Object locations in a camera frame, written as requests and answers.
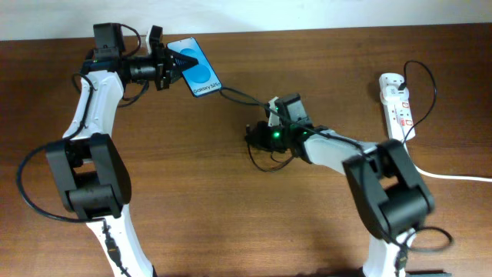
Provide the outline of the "blue screen smartphone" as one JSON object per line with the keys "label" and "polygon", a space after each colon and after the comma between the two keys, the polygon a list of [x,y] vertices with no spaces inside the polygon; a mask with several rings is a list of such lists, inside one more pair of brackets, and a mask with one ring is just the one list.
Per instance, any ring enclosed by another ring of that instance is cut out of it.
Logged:
{"label": "blue screen smartphone", "polygon": [[195,38],[190,37],[169,42],[167,47],[198,61],[197,65],[182,72],[183,79],[194,97],[199,98],[222,89],[221,81]]}

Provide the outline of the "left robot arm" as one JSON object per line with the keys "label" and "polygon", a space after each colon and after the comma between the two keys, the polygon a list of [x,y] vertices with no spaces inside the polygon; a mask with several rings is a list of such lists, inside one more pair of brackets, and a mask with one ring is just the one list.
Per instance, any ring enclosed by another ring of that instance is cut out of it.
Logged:
{"label": "left robot arm", "polygon": [[45,155],[61,202],[93,232],[116,276],[154,276],[131,221],[131,180],[111,134],[128,83],[167,89],[196,58],[164,46],[162,28],[153,25],[148,53],[126,52],[122,25],[94,25],[96,46],[78,76],[81,93],[74,118],[62,139],[48,144]]}

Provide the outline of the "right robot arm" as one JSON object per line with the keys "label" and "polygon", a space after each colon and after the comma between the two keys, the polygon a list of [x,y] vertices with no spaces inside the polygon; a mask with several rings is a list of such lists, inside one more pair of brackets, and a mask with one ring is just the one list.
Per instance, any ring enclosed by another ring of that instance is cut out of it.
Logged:
{"label": "right robot arm", "polygon": [[435,209],[429,188],[404,145],[395,139],[360,142],[313,125],[298,94],[255,102],[265,121],[246,128],[250,149],[290,152],[347,178],[357,212],[371,235],[369,254],[359,276],[406,276],[412,242]]}

